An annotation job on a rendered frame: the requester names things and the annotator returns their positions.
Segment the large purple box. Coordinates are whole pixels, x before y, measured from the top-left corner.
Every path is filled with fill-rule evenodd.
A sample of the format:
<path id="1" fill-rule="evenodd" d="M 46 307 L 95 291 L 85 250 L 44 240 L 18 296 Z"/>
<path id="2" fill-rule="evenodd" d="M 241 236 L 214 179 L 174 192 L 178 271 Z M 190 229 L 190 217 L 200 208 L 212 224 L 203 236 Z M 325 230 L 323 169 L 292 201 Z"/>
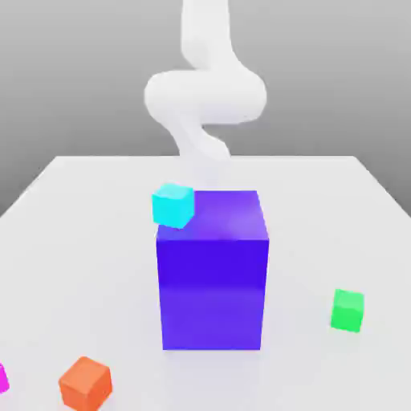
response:
<path id="1" fill-rule="evenodd" d="M 258 350 L 270 239 L 254 190 L 197 191 L 181 230 L 157 230 L 165 350 Z"/>

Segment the small orange cube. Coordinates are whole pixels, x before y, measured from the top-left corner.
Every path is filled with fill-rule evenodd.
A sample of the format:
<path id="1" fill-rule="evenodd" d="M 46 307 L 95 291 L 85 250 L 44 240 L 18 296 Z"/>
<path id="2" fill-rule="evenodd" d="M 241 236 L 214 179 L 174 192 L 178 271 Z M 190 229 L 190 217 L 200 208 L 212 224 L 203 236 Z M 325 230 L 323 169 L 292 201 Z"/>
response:
<path id="1" fill-rule="evenodd" d="M 98 411 L 112 393 L 110 368 L 81 356 L 60 378 L 63 403 L 75 411 Z"/>

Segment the small cyan cube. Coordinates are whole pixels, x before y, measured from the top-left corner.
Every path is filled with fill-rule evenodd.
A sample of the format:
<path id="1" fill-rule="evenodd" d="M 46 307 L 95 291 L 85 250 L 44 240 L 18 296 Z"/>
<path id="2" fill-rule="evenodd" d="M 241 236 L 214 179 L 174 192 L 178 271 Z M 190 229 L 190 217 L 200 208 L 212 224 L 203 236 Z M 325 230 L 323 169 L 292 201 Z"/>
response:
<path id="1" fill-rule="evenodd" d="M 194 190 L 173 183 L 163 184 L 152 195 L 153 221 L 176 229 L 184 228 L 194 216 Z"/>

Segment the small green cube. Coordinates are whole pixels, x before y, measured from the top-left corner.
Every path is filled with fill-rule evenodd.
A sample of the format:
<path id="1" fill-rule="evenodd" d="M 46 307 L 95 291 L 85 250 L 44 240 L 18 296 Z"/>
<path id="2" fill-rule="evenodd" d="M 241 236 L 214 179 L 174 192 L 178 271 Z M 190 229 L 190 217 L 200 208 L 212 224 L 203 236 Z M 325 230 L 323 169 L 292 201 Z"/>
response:
<path id="1" fill-rule="evenodd" d="M 364 295 L 360 292 L 336 289 L 332 304 L 331 327 L 359 332 L 364 318 Z"/>

